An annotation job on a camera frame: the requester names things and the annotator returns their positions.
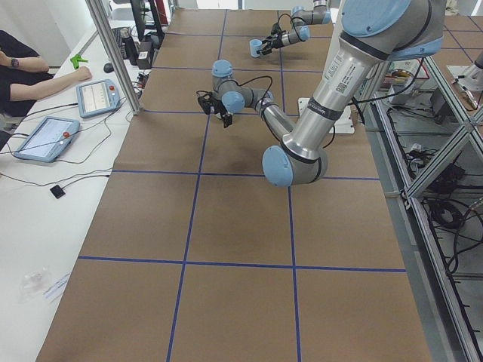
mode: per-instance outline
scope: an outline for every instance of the white table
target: white table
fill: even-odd
[[[112,22],[112,27],[127,22]],[[62,65],[56,76],[73,70],[69,59],[76,54],[94,33],[87,32],[76,49]],[[91,69],[93,80],[109,78],[118,86],[115,73],[106,74],[103,66],[108,62],[99,36],[82,54],[89,60],[82,63]],[[135,81],[139,69],[125,62],[131,80]],[[31,112],[77,102],[75,87],[61,94],[37,102]],[[46,116],[56,115],[74,118],[81,122],[81,129],[99,123],[107,115],[82,120],[77,107],[56,109],[27,118],[18,127],[18,133],[30,133]],[[112,167],[129,127],[131,109],[128,103],[106,121],[112,135],[82,164],[54,162],[41,164],[21,161],[8,154],[0,155],[0,173],[44,184],[93,170]],[[105,136],[109,134],[101,122],[96,127],[81,132],[60,158],[82,161]],[[11,139],[12,150],[22,139]],[[49,191],[52,186],[30,186],[0,176],[0,361],[31,362],[48,333],[60,298],[47,301],[42,293],[21,300],[20,285],[24,275],[48,268],[51,284],[70,273],[85,239],[97,205],[107,183],[106,177],[80,180],[68,188],[66,194],[56,199]],[[70,181],[59,183],[61,186]]]

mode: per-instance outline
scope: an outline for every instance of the person's arm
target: person's arm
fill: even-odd
[[[10,86],[10,101],[41,100],[64,89],[92,78],[89,68],[82,66],[72,73],[59,78],[48,79],[34,85],[12,84]]]
[[[3,51],[0,51],[0,66],[11,67],[12,59],[14,57],[8,57]],[[40,56],[15,59],[18,62],[18,67],[15,69],[23,70],[24,72],[40,73],[48,72],[49,70],[47,62]]]

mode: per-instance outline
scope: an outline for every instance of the hand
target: hand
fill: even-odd
[[[77,81],[87,81],[92,78],[91,71],[86,66],[81,66],[77,68],[73,73]]]
[[[11,61],[10,57],[7,57],[3,51],[0,51],[0,66],[10,66]]]

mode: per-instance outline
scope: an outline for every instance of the person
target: person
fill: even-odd
[[[37,100],[92,78],[85,66],[57,78],[48,70],[36,51],[0,30],[0,113],[25,116]]]

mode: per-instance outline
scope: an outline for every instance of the black shirt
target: black shirt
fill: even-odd
[[[16,40],[12,35],[3,30],[0,30],[0,50],[8,57],[13,58],[38,57],[36,51]],[[10,85],[34,85],[48,79],[52,79],[52,75],[49,73],[31,73],[19,69],[10,69],[7,66],[0,66],[0,112],[6,112],[14,117],[26,115],[35,101],[21,100],[11,102]]]

